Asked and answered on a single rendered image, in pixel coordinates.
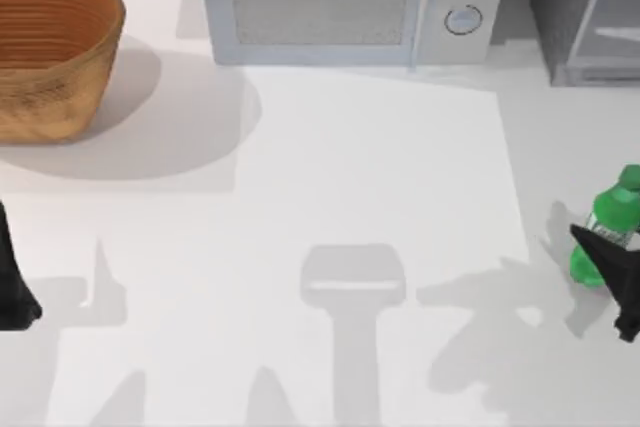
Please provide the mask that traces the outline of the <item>green bottle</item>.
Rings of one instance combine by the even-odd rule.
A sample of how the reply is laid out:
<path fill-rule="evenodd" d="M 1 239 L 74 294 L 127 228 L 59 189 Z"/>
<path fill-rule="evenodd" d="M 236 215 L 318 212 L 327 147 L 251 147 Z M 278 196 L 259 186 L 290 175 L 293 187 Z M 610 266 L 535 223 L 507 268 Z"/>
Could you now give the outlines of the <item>green bottle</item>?
<path fill-rule="evenodd" d="M 617 182 L 598 194 L 584 227 L 617 246 L 627 248 L 640 228 L 640 164 L 628 164 Z M 570 256 L 572 279 L 587 287 L 600 287 L 604 279 L 585 250 L 577 244 Z"/>

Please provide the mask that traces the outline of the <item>woven wooden basket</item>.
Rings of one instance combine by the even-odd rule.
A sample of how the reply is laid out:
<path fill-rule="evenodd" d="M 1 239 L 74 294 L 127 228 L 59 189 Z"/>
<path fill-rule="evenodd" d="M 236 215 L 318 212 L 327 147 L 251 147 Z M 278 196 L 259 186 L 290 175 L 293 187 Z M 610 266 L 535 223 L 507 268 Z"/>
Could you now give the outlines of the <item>woven wooden basket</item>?
<path fill-rule="evenodd" d="M 0 0 L 0 145 L 84 132 L 111 77 L 123 0 Z"/>

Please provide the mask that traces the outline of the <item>microwave knob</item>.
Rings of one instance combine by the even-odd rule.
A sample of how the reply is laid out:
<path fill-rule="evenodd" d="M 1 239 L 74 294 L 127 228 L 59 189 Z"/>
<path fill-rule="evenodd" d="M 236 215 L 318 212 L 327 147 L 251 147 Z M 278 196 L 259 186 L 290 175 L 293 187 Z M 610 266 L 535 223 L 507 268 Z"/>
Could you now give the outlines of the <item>microwave knob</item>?
<path fill-rule="evenodd" d="M 454 36 L 465 36 L 477 31 L 484 21 L 483 13 L 476 6 L 466 4 L 450 9 L 445 18 L 446 30 Z"/>

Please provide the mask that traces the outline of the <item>microwave oven door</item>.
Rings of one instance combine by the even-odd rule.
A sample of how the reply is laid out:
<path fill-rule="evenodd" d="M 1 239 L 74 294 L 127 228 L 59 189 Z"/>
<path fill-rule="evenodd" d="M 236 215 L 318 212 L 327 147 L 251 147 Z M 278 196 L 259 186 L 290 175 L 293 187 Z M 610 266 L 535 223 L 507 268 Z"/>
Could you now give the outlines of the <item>microwave oven door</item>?
<path fill-rule="evenodd" d="M 412 65 L 423 0 L 204 0 L 221 65 Z"/>

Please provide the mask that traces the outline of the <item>grey cabinet with dark inside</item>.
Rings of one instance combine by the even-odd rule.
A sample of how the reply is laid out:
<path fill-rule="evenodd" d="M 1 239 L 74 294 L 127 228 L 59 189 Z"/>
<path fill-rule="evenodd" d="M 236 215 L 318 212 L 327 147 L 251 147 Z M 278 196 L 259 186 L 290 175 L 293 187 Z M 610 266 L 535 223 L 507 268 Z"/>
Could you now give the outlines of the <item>grey cabinet with dark inside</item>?
<path fill-rule="evenodd" d="M 640 0 L 529 0 L 551 84 L 640 87 Z"/>

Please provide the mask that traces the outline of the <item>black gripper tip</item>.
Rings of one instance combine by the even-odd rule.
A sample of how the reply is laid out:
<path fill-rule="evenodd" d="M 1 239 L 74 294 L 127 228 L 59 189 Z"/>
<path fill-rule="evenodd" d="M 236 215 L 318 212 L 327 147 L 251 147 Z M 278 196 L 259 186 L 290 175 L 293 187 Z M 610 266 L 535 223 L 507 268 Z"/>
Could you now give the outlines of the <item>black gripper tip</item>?
<path fill-rule="evenodd" d="M 15 257 L 4 204 L 0 201 L 0 331 L 26 331 L 43 315 Z"/>

